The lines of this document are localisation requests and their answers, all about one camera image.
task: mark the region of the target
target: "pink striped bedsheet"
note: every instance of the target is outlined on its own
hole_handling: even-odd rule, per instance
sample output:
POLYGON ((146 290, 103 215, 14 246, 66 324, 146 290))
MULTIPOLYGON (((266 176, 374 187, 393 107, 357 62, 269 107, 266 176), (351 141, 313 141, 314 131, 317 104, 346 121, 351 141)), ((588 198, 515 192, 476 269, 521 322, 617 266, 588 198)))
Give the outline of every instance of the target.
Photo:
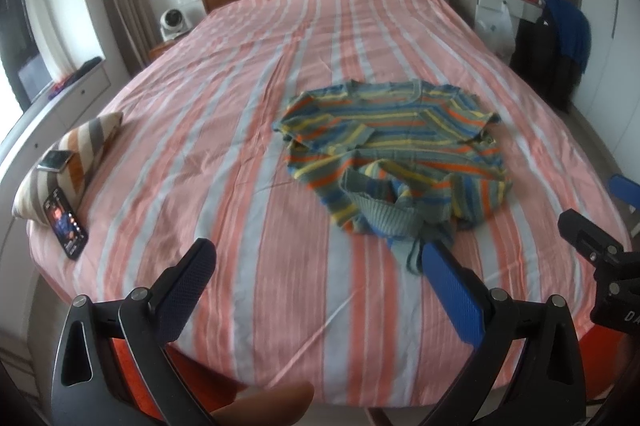
POLYGON ((455 256, 514 298, 563 295, 583 336, 592 271, 559 237, 558 215, 573 207, 628 246, 625 228, 564 123, 443 0, 242 0, 212 12, 106 108, 125 113, 124 127, 79 209, 90 235, 79 260, 31 224, 33 259, 68 295, 110 300, 208 237, 218 267, 177 342, 185 354, 249 385, 309 380, 327 403, 433 403, 470 349, 426 279, 382 240, 330 223, 271 130, 304 90, 412 77, 474 92, 503 121, 492 133, 513 189, 490 221, 457 234, 455 256))

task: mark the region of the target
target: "nightstand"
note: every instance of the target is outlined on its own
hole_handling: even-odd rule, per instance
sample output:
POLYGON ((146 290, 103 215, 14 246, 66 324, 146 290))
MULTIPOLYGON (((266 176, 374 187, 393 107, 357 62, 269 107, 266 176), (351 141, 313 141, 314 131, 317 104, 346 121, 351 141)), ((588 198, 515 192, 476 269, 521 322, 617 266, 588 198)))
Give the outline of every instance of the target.
POLYGON ((154 46, 149 51, 149 60, 151 62, 154 62, 156 59, 158 59, 158 57, 162 56, 162 54, 164 54, 167 50, 169 50, 169 48, 174 46, 175 43, 180 41, 187 34, 189 34, 189 33, 187 32, 186 34, 178 36, 177 38, 175 38, 175 40, 163 41, 162 43, 158 44, 157 46, 154 46))

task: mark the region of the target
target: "phone screen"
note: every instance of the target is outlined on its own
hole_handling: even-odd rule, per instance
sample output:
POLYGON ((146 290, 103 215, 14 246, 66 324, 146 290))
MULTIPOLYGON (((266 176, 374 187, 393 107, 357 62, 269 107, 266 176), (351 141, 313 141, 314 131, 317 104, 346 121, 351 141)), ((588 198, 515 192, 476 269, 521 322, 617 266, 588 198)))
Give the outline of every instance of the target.
POLYGON ((88 235, 71 210, 62 189, 56 187, 42 208, 65 254, 75 260, 84 249, 88 235))
POLYGON ((38 169, 60 173, 74 153, 70 150, 49 150, 38 163, 38 169))

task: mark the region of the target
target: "blue towel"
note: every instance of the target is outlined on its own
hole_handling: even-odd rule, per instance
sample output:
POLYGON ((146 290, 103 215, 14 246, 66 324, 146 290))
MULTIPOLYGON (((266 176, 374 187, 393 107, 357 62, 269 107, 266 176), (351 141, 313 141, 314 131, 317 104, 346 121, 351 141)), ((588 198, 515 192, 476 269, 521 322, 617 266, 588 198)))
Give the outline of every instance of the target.
POLYGON ((560 53, 580 65, 584 73, 591 52, 591 28, 580 9, 567 0, 545 0, 556 22, 560 53))

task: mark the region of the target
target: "window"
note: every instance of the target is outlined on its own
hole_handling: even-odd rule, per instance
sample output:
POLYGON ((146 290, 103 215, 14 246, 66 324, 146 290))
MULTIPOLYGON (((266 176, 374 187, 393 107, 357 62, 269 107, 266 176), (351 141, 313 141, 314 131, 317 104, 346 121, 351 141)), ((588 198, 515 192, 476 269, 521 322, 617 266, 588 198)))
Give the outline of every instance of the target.
POLYGON ((0 0, 0 140, 51 83, 24 0, 0 0))

